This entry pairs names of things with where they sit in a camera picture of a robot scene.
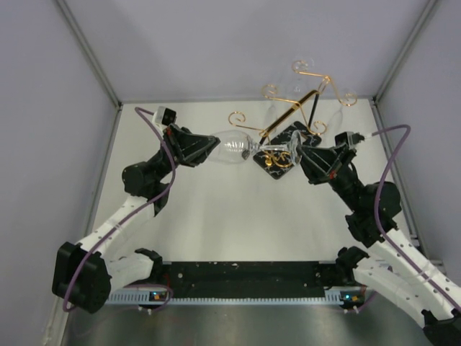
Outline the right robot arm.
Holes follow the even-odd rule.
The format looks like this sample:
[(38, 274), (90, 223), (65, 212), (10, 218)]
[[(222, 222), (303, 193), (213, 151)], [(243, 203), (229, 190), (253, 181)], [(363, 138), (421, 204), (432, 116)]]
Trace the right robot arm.
[(460, 344), (460, 287), (428, 260), (393, 220), (401, 211), (392, 182), (364, 185), (352, 164), (356, 151), (296, 145), (296, 162), (312, 185), (328, 184), (350, 209), (348, 229), (365, 250), (351, 247), (336, 260), (344, 285), (373, 289), (404, 311), (433, 345)]

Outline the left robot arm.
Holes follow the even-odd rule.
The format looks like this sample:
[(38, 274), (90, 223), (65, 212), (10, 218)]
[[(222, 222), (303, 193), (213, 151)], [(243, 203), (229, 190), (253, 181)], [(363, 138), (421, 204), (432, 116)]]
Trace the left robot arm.
[(125, 167), (122, 182), (125, 202), (95, 231), (75, 244), (65, 242), (57, 251), (52, 292), (63, 299), (63, 308), (73, 307), (93, 314), (109, 295), (136, 281), (157, 285), (163, 279), (161, 256), (139, 248), (129, 255), (120, 251), (147, 221), (157, 216), (169, 199), (171, 183), (179, 166), (196, 167), (220, 144), (216, 136), (196, 135), (169, 125), (156, 135), (160, 149), (147, 161)]

